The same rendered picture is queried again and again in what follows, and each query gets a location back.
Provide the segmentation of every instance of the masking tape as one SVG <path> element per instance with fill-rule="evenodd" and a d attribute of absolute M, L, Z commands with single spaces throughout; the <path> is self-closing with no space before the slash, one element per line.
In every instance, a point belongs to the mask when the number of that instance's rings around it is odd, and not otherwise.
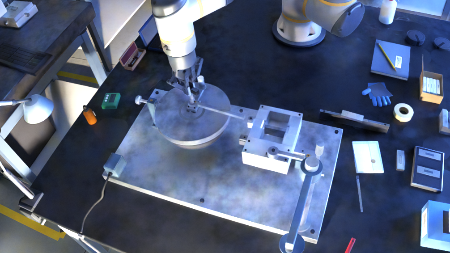
<path fill-rule="evenodd" d="M 400 122 L 408 122 L 414 115 L 414 110 L 407 104 L 400 103 L 396 104 L 394 107 L 394 117 Z"/>

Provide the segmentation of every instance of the black case with labels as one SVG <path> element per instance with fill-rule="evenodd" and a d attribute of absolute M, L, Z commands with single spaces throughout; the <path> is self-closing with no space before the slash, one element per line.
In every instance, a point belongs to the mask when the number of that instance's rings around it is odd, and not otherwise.
<path fill-rule="evenodd" d="M 444 153 L 416 146 L 414 148 L 411 186 L 441 192 L 443 178 Z"/>

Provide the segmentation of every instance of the green device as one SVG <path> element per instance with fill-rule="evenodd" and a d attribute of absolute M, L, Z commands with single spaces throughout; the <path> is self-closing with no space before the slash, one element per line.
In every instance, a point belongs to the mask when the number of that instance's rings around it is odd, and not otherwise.
<path fill-rule="evenodd" d="M 102 109 L 117 109 L 120 93 L 106 93 L 102 102 Z"/>

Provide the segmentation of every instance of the lamp shade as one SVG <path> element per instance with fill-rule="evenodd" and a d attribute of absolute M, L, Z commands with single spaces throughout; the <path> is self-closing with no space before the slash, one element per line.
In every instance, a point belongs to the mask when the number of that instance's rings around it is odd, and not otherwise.
<path fill-rule="evenodd" d="M 31 101 L 23 104 L 23 119 L 29 124 L 37 124 L 47 119 L 53 111 L 53 102 L 41 95 L 32 95 Z"/>

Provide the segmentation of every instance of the open cardboard box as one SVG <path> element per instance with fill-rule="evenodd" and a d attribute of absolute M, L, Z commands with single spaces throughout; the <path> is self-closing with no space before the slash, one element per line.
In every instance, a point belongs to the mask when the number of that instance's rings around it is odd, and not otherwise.
<path fill-rule="evenodd" d="M 125 50 L 123 55 L 120 57 L 120 64 L 126 69 L 126 70 L 135 70 L 136 66 L 138 66 L 140 60 L 142 60 L 142 57 L 145 55 L 147 51 L 145 49 L 139 49 L 136 46 L 136 43 L 131 43 L 131 45 Z"/>
<path fill-rule="evenodd" d="M 439 85 L 440 92 L 439 93 L 440 94 L 432 94 L 432 93 L 423 92 L 423 77 L 428 77 L 428 78 L 433 78 L 433 79 L 439 80 L 439 83 L 440 83 L 440 85 Z M 444 80 L 442 79 L 441 74 L 423 70 L 423 55 L 422 55 L 422 73 L 420 74 L 419 81 L 420 81 L 419 99 L 422 101 L 440 104 L 442 102 L 442 99 L 444 98 Z"/>

